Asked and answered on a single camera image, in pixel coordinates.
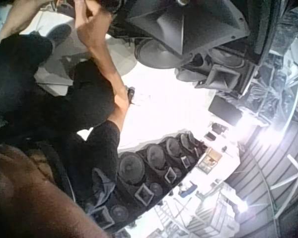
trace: black speaker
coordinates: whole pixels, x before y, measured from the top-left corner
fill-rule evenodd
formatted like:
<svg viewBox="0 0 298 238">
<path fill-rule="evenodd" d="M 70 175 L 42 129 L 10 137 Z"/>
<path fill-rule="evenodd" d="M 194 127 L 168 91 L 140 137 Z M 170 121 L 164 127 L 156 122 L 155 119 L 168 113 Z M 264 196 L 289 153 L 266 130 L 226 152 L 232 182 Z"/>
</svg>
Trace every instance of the black speaker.
<svg viewBox="0 0 298 238">
<path fill-rule="evenodd" d="M 189 132 L 148 144 L 136 153 L 122 153 L 116 187 L 91 216 L 108 232 L 121 230 L 169 194 L 195 167 L 205 149 Z"/>
</svg>

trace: bare skin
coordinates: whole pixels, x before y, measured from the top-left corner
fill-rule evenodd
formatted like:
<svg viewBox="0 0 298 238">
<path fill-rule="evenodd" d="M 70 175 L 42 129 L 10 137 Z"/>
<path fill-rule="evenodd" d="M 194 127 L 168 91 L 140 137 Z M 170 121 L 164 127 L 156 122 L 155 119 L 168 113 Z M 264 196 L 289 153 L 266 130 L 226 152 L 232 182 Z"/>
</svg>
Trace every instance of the bare skin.
<svg viewBox="0 0 298 238">
<path fill-rule="evenodd" d="M 90 18 L 86 16 L 87 8 L 93 14 Z M 108 120 L 114 122 L 121 131 L 129 102 L 125 85 L 111 59 L 105 42 L 112 16 L 94 0 L 75 0 L 75 15 L 75 27 L 79 39 L 91 52 L 99 71 L 113 87 L 115 110 Z"/>
<path fill-rule="evenodd" d="M 40 8 L 52 0 L 15 0 L 0 31 L 0 42 L 25 30 Z"/>
<path fill-rule="evenodd" d="M 0 41 L 24 30 L 47 0 L 16 0 L 0 33 Z M 86 9 L 93 16 L 87 19 Z M 105 35 L 112 16 L 93 0 L 75 1 L 75 25 L 79 39 L 90 50 L 95 64 L 112 84 L 115 110 L 109 117 L 120 130 L 129 106 L 127 91 L 109 55 Z M 13 237 L 107 238 L 67 195 L 60 191 L 48 172 L 19 149 L 0 146 L 0 223 Z"/>
</svg>

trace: black shirt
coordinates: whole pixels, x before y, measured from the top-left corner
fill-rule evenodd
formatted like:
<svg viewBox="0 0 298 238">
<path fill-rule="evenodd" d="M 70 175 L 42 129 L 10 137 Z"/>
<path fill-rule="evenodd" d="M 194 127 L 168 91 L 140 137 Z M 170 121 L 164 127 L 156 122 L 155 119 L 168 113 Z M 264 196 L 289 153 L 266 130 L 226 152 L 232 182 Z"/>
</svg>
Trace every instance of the black shirt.
<svg viewBox="0 0 298 238">
<path fill-rule="evenodd" d="M 95 127 L 87 141 L 72 134 L 52 143 L 71 182 L 76 203 L 92 212 L 106 201 L 117 181 L 120 131 L 111 121 Z"/>
</svg>

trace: sound system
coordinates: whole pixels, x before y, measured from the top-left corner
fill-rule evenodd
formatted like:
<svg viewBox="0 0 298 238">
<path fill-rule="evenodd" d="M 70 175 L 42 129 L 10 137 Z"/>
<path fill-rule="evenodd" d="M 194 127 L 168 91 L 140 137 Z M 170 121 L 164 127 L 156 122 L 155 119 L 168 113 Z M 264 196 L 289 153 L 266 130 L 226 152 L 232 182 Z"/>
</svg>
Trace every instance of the sound system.
<svg viewBox="0 0 298 238">
<path fill-rule="evenodd" d="M 107 232 L 121 230 L 168 195 L 206 149 L 188 132 L 120 154 L 116 187 L 91 217 Z"/>
</svg>

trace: bright light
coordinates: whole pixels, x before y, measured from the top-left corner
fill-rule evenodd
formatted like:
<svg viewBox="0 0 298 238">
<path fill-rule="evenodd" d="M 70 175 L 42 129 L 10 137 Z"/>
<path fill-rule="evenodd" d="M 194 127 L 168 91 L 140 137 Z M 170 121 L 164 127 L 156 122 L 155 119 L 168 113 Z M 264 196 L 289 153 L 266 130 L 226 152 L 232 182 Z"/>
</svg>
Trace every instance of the bright light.
<svg viewBox="0 0 298 238">
<path fill-rule="evenodd" d="M 276 131 L 272 128 L 268 128 L 264 133 L 262 133 L 259 137 L 262 144 L 272 144 L 276 145 L 281 142 L 283 139 L 283 133 L 280 131 Z"/>
<path fill-rule="evenodd" d="M 238 210 L 240 213 L 246 212 L 248 209 L 247 203 L 245 201 L 238 204 Z"/>
<path fill-rule="evenodd" d="M 254 119 L 247 113 L 243 114 L 243 117 L 238 121 L 235 126 L 236 139 L 242 140 L 250 133 L 251 126 L 254 124 Z"/>
</svg>

